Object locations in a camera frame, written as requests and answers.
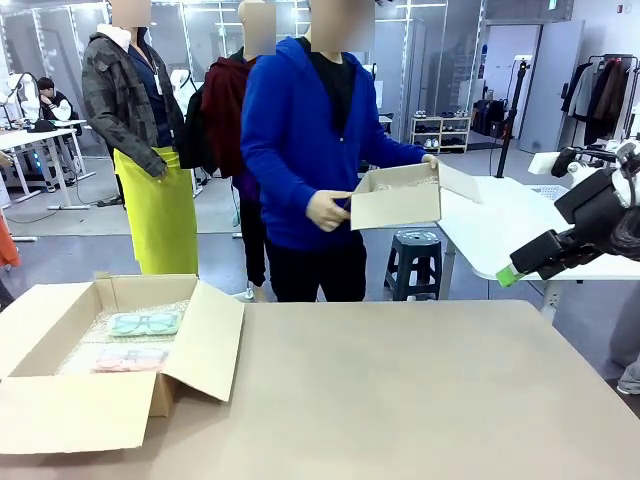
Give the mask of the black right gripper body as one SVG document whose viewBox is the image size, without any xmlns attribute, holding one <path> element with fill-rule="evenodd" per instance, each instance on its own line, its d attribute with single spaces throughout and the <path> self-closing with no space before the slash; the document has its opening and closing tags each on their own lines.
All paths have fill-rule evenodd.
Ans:
<svg viewBox="0 0 640 480">
<path fill-rule="evenodd" d="M 621 170 L 597 169 L 554 206 L 576 232 L 613 232 L 632 206 L 632 181 Z"/>
</svg>

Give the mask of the person's right hand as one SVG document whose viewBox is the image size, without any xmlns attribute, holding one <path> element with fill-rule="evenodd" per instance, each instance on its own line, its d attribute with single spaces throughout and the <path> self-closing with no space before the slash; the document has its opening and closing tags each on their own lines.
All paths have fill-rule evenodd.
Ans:
<svg viewBox="0 0 640 480">
<path fill-rule="evenodd" d="M 350 213 L 338 205 L 336 201 L 348 200 L 350 197 L 350 192 L 318 190 L 307 204 L 306 216 L 322 231 L 333 232 L 343 222 L 350 219 Z"/>
</svg>

